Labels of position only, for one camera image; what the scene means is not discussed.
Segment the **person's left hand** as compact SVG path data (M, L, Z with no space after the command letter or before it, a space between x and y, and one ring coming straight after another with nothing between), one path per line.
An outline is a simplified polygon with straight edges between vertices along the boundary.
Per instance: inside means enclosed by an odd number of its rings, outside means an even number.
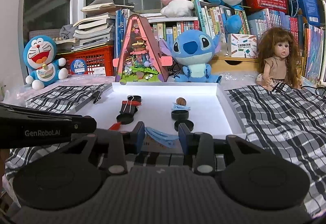
M0 152L0 181L1 181L1 186L2 186L2 177L4 176L5 172L5 163L6 160L8 159L10 154L10 149L1 149Z

